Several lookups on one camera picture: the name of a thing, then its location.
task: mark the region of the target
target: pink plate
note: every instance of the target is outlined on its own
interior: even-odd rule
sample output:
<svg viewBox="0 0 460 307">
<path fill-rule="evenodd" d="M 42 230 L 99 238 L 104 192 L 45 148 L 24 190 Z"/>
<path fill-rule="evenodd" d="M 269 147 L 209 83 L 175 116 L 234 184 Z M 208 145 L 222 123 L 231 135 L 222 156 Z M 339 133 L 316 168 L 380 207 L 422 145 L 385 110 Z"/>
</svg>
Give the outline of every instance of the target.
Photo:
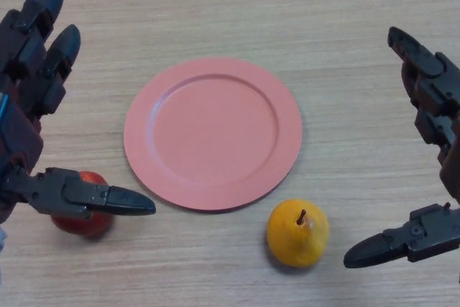
<svg viewBox="0 0 460 307">
<path fill-rule="evenodd" d="M 157 75 L 124 126 L 134 173 L 179 206 L 220 211 L 270 192 L 289 173 L 302 119 L 289 90 L 243 60 L 205 58 Z"/>
</svg>

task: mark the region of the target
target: wood grain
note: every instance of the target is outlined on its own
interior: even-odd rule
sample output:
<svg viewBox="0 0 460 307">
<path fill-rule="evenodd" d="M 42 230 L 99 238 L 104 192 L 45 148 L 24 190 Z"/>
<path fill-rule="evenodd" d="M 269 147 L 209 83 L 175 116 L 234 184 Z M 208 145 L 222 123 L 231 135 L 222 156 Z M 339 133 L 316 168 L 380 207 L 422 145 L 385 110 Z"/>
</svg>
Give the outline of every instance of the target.
<svg viewBox="0 0 460 307">
<path fill-rule="evenodd" d="M 0 14 L 23 1 L 2 0 Z M 4 224 L 0 305 L 457 306 L 459 252 L 366 270 L 342 259 L 413 209 L 448 200 L 386 36 L 398 26 L 460 64 L 459 18 L 460 0 L 65 0 L 52 38 L 75 23 L 83 43 L 68 95 L 43 121 L 37 170 L 94 170 L 143 191 L 122 146 L 127 109 L 156 73 L 206 55 L 279 76 L 303 115 L 303 148 L 259 203 L 203 215 L 158 201 L 157 215 L 119 218 L 97 243 L 17 207 Z M 317 203 L 331 222 L 327 253 L 303 273 L 280 269 L 264 246 L 270 211 L 291 197 Z"/>
</svg>

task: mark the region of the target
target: black robotic finger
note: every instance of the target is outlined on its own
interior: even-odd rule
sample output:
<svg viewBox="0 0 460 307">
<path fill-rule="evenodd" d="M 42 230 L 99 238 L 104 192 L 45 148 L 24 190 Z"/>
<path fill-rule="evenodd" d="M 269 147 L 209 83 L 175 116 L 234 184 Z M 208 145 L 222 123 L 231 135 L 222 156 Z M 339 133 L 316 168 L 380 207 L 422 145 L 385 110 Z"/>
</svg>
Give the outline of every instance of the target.
<svg viewBox="0 0 460 307">
<path fill-rule="evenodd" d="M 43 40 L 51 34 L 64 0 L 26 0 L 14 25 L 15 29 L 27 32 L 36 25 Z"/>
<path fill-rule="evenodd" d="M 78 28 L 73 24 L 65 28 L 48 50 L 37 76 L 19 86 L 19 104 L 31 120 L 56 112 L 65 96 L 64 82 L 72 70 L 80 44 Z"/>
</svg>

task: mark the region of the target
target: screw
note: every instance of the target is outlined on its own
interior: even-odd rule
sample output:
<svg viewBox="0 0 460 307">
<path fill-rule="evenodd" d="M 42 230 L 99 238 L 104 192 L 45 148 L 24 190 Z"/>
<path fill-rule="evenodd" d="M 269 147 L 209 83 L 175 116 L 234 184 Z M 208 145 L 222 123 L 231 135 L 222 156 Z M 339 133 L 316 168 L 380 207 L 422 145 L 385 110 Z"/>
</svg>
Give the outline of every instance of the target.
<svg viewBox="0 0 460 307">
<path fill-rule="evenodd" d="M 418 236 L 422 234 L 422 229 L 419 226 L 413 226 L 412 228 L 410 228 L 410 233 L 412 235 Z"/>
<path fill-rule="evenodd" d="M 24 21 L 19 21 L 14 26 L 16 27 L 16 29 L 24 29 L 25 27 L 27 27 L 27 23 Z"/>
</svg>

